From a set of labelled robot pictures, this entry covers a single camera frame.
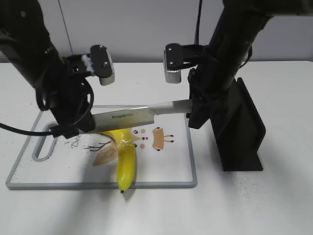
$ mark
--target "printed drawing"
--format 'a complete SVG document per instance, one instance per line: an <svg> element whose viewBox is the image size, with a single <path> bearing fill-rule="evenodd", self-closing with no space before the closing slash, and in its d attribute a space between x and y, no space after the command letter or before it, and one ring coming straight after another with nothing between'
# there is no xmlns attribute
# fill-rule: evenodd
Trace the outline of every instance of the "printed drawing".
<svg viewBox="0 0 313 235"><path fill-rule="evenodd" d="M90 152L98 152L96 159L93 161L92 165L103 165L113 161L118 157L117 147L114 141L109 141L106 143L99 143L100 146L87 146Z"/></svg>
<svg viewBox="0 0 313 235"><path fill-rule="evenodd" d="M168 141L168 140L165 139L165 137L174 137L174 136L173 135L165 136L163 128L157 127L152 132L153 132L153 136L154 136L154 141L153 141L152 147L156 151L161 151L161 149L163 150L165 142L169 142L169 143L173 143L174 142L174 141Z"/></svg>
<svg viewBox="0 0 313 235"><path fill-rule="evenodd" d="M146 129L141 129L140 133L143 134L144 136L140 137L139 132L136 129L129 128L128 129L129 133L131 134L132 141L134 143L135 148L139 146L140 149L144 149L146 145L144 143L141 143L139 145L139 141L148 141L149 138L146 137ZM155 149L156 151L161 151L164 149L165 142L173 143L174 140L166 140L166 137L174 137L174 135L164 135L163 128L157 127L153 131L153 144L152 148ZM93 162L93 166L96 165L103 165L106 163L109 163L113 161L115 158L118 157L117 155L117 147L114 141L109 141L107 143L99 143L100 146L88 146L85 149L89 149L89 151L92 152L98 152L96 159Z"/></svg>

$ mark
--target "table surface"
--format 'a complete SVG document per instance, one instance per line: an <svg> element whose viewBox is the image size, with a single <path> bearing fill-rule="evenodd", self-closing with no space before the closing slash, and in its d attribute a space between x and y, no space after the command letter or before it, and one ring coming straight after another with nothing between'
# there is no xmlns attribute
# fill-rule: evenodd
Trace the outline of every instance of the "table surface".
<svg viewBox="0 0 313 235"><path fill-rule="evenodd" d="M188 98L165 83L163 64L115 64L116 82L89 78L95 104ZM0 122L30 129L32 88L0 64ZM198 185L191 189L8 190L5 180L26 137L0 130L0 234L312 234L313 63L250 62L239 73L267 129L262 172L223 172L210 122L191 130Z"/></svg>

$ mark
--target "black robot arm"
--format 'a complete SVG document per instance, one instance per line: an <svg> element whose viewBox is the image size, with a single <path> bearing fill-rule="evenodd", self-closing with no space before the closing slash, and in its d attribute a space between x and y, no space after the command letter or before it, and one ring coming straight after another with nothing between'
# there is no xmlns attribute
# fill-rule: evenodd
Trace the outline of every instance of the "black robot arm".
<svg viewBox="0 0 313 235"><path fill-rule="evenodd" d="M83 55L59 55L37 0L0 0L0 51L35 89L39 108L53 113L59 124L53 129L54 136L69 138L79 130L94 129L90 113L93 93L85 77L98 75L101 84L109 84L103 79L113 73L110 63L97 66L109 61L106 47L95 45L90 54L84 55L85 61L93 62L90 71L82 61Z"/></svg>
<svg viewBox="0 0 313 235"><path fill-rule="evenodd" d="M188 76L192 112L189 127L211 120L224 170L262 170L257 150L265 127L239 78L234 79L257 34L274 16L313 14L313 0L224 0L224 10L208 45L169 44L164 67L167 82Z"/></svg>

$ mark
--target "kitchen knife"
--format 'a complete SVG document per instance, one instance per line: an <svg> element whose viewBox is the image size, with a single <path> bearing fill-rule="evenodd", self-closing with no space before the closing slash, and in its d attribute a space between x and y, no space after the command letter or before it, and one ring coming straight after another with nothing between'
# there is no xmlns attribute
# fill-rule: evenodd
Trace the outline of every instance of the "kitchen knife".
<svg viewBox="0 0 313 235"><path fill-rule="evenodd" d="M95 129L89 133L131 128L154 123L155 115L191 113L192 100L177 100L134 109L119 110L93 115Z"/></svg>

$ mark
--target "banana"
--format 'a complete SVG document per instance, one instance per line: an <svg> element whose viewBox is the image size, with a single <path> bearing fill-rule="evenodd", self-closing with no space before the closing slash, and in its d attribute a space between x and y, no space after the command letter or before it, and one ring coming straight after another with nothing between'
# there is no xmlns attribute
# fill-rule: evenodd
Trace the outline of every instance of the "banana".
<svg viewBox="0 0 313 235"><path fill-rule="evenodd" d="M136 150L131 135L127 129L101 132L111 137L117 146L117 185L121 193L132 184L136 169Z"/></svg>

